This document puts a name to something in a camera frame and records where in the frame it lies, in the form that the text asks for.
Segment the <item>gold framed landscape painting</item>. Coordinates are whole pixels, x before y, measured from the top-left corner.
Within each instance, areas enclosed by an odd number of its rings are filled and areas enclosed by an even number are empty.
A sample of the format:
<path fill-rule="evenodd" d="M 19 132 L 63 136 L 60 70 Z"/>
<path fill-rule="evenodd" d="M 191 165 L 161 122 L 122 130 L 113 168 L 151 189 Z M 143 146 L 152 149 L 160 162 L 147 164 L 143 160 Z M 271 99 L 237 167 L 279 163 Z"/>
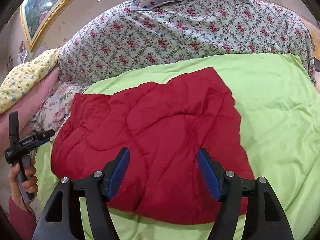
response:
<path fill-rule="evenodd" d="M 20 5 L 21 26 L 30 51 L 61 12 L 73 0 L 24 0 Z"/>

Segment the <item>pastel floral pillow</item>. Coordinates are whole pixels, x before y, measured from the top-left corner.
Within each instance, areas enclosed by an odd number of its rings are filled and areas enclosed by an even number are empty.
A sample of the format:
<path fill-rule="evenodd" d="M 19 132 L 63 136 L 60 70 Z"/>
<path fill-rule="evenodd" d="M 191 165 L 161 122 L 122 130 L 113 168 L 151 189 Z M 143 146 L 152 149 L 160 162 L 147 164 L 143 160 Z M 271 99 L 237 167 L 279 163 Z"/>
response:
<path fill-rule="evenodd" d="M 70 117 L 75 94 L 82 94 L 89 85 L 87 82 L 59 81 L 52 95 L 44 100 L 40 109 L 29 121 L 29 126 L 37 132 L 53 129 L 57 135 L 61 126 Z"/>

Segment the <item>red rose floral quilt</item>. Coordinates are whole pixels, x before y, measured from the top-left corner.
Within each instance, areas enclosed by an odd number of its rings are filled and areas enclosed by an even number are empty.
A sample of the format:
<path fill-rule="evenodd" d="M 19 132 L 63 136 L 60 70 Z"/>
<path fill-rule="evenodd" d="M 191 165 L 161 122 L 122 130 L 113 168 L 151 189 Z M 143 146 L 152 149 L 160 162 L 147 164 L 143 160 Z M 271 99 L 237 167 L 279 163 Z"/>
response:
<path fill-rule="evenodd" d="M 95 83 L 132 69 L 222 54 L 300 57 L 315 79 L 311 34 L 285 7 L 260 0 L 185 0 L 133 11 L 124 2 L 103 12 L 60 49 L 62 81 Z"/>

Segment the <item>yellow floral pillow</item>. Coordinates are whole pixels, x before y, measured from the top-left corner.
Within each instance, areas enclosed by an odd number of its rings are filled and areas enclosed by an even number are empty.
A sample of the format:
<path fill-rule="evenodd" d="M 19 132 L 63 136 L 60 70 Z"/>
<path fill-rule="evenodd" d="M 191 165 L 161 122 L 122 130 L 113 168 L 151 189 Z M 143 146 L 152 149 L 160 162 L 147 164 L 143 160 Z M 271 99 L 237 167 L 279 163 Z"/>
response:
<path fill-rule="evenodd" d="M 55 68 L 59 48 L 44 51 L 32 61 L 12 68 L 1 84 L 1 113 L 6 112 Z"/>

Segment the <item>pink blanket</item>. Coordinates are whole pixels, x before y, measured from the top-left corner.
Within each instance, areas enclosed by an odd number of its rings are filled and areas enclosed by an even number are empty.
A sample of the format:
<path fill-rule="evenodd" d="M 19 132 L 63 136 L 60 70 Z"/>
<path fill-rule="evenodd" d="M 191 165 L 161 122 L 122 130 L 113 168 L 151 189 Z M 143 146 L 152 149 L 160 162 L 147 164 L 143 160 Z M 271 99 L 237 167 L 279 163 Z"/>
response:
<path fill-rule="evenodd" d="M 9 114 L 18 111 L 19 136 L 24 137 L 32 131 L 28 122 L 40 109 L 42 103 L 53 93 L 59 77 L 59 70 L 55 67 L 49 75 L 37 83 L 23 98 L 18 100 L 8 111 L 1 114 L 1 157 L 9 147 Z"/>

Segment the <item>red fuzzy left sleeve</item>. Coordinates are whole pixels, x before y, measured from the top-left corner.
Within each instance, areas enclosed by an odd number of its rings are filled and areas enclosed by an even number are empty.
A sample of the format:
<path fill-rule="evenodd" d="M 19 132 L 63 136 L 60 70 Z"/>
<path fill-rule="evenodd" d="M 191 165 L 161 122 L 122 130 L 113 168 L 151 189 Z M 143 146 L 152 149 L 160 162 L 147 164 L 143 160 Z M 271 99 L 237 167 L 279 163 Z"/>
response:
<path fill-rule="evenodd" d="M 12 198 L 9 198 L 9 220 L 19 236 L 25 240 L 33 239 L 37 226 L 34 211 L 24 211 L 18 207 Z"/>

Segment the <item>red quilted puffer jacket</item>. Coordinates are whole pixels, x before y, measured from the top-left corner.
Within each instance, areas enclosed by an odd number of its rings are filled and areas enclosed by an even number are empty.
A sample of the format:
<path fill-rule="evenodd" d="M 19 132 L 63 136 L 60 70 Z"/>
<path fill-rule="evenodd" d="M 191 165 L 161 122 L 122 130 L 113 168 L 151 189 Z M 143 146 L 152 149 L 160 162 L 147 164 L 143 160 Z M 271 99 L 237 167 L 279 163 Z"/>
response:
<path fill-rule="evenodd" d="M 86 178 L 125 147 L 130 164 L 110 207 L 172 224 L 211 223 L 220 205 L 200 172 L 198 150 L 253 178 L 234 105 L 211 67 L 113 95 L 78 94 L 53 143 L 52 172 Z"/>

